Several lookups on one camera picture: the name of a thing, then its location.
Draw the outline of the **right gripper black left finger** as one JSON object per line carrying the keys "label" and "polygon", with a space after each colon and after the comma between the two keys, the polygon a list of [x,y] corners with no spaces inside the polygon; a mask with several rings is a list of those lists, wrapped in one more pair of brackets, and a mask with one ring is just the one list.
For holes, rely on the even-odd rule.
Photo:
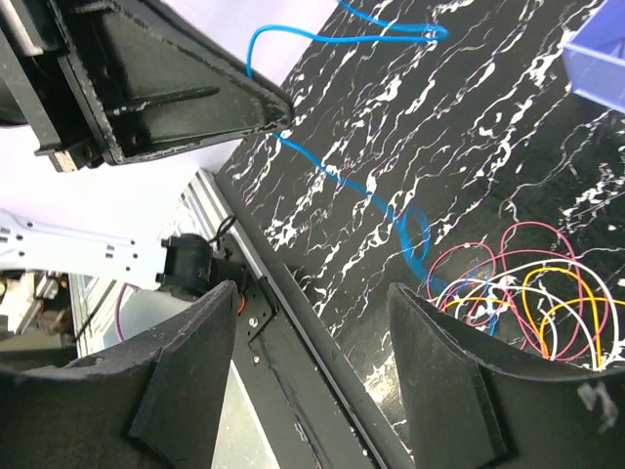
{"label": "right gripper black left finger", "polygon": [[238,306],[235,284],[224,281],[65,367],[2,368],[2,467],[210,467]]}

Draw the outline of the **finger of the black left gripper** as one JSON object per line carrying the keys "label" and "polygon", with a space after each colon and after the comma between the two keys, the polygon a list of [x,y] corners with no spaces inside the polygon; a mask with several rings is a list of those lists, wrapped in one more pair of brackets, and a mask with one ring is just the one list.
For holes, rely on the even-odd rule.
{"label": "finger of the black left gripper", "polygon": [[52,1],[61,68],[101,158],[153,161],[284,130],[290,98],[161,1]]}

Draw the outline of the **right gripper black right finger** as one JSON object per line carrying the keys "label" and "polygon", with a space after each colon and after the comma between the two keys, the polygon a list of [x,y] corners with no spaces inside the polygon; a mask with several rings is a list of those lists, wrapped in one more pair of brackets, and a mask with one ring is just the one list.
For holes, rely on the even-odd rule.
{"label": "right gripper black right finger", "polygon": [[401,283],[389,287],[388,313],[417,467],[623,467],[622,369],[532,356]]}

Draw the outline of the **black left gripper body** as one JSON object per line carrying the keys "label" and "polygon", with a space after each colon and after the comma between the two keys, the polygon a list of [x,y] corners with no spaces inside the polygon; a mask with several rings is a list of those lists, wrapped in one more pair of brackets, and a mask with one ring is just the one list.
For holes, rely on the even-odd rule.
{"label": "black left gripper body", "polygon": [[104,164],[68,58],[51,1],[1,3],[1,125],[28,126],[38,144],[34,155],[58,172]]}

